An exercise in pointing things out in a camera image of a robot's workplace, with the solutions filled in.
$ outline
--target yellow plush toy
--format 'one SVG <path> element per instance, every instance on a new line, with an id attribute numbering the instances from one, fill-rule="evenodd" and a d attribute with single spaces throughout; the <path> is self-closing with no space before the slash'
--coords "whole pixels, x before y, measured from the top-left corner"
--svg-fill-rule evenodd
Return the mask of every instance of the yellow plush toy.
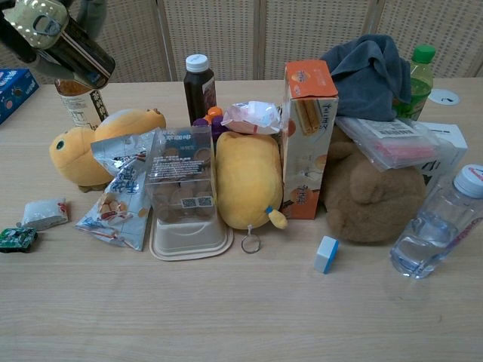
<path id="1" fill-rule="evenodd" d="M 83 192 L 103 189 L 112 176 L 94 159 L 91 143 L 145 133 L 157 127 L 166 127 L 165 117 L 157 109 L 124 109 L 107 117 L 95 131 L 74 127 L 60 134 L 49 147 L 49 153 L 59 173 Z"/>
<path id="2" fill-rule="evenodd" d="M 217 205 L 234 229 L 257 228 L 272 221 L 287 227 L 278 212 L 282 197 L 280 154 L 267 135 L 224 132 L 217 141 Z"/>

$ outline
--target stuffed animal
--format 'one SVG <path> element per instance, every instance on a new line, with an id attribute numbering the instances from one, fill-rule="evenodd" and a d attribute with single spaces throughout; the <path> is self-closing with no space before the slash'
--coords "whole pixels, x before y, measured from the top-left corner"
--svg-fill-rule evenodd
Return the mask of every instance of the stuffed animal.
<path id="1" fill-rule="evenodd" d="M 380 172 L 348 136 L 334 128 L 320 199 L 335 237 L 362 243 L 394 241 L 425 193 L 416 168 Z"/>
<path id="2" fill-rule="evenodd" d="M 278 211 L 282 197 L 280 154 L 267 135 L 224 132 L 217 142 L 217 206 L 234 229 L 257 228 L 269 220 L 287 226 Z"/>
<path id="3" fill-rule="evenodd" d="M 59 173 L 83 192 L 104 189 L 112 176 L 94 159 L 91 143 L 157 127 L 166 127 L 165 117 L 157 109 L 124 109 L 107 117 L 95 131 L 74 127 L 60 134 L 50 145 L 49 153 Z"/>

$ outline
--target gray towel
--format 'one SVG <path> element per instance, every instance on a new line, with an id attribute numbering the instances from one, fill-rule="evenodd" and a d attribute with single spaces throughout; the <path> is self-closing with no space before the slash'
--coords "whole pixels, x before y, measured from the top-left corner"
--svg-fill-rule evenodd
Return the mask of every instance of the gray towel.
<path id="1" fill-rule="evenodd" d="M 388 35 L 363 35 L 338 45 L 321 58 L 339 91 L 338 115 L 391 121 L 394 98 L 411 101 L 409 62 Z"/>

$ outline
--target keyring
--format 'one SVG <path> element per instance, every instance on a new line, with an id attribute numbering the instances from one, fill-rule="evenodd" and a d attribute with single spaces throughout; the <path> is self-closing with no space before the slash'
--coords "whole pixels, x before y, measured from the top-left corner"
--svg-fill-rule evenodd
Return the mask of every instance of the keyring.
<path id="1" fill-rule="evenodd" d="M 247 249 L 245 248 L 245 242 L 246 242 L 247 240 L 250 240 L 250 238 L 252 238 L 252 239 L 253 239 L 252 241 L 255 241 L 255 242 L 256 242 L 256 245 L 257 245 L 257 247 L 255 247 L 255 249 L 253 249 L 253 250 L 247 250 Z M 249 233 L 247 236 L 245 236 L 245 237 L 244 237 L 244 238 L 241 240 L 241 249 L 242 249 L 244 252 L 246 252 L 246 254 L 255 254 L 257 251 L 259 251 L 259 250 L 260 250 L 261 246 L 262 246 L 262 242 L 260 241 L 260 238 L 258 238 L 258 236 L 253 235 L 253 234 L 251 234 L 251 233 Z"/>

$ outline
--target cardboard box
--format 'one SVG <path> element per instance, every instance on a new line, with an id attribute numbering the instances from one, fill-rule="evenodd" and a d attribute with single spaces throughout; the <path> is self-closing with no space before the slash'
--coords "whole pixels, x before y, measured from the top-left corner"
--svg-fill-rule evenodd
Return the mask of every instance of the cardboard box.
<path id="1" fill-rule="evenodd" d="M 466 154 L 468 146 L 465 137 L 455 124 L 420 123 L 428 127 L 437 137 L 451 142 L 455 147 L 455 152 L 448 155 L 446 158 L 435 160 L 433 162 L 426 162 L 418 167 L 424 177 L 426 193 L 429 193 L 441 176 L 454 171 L 463 156 Z"/>
<path id="2" fill-rule="evenodd" d="M 323 60 L 287 63 L 282 110 L 284 199 L 290 219 L 314 219 L 327 161 L 337 89 Z"/>
<path id="3" fill-rule="evenodd" d="M 37 89 L 28 69 L 0 69 L 0 124 Z"/>

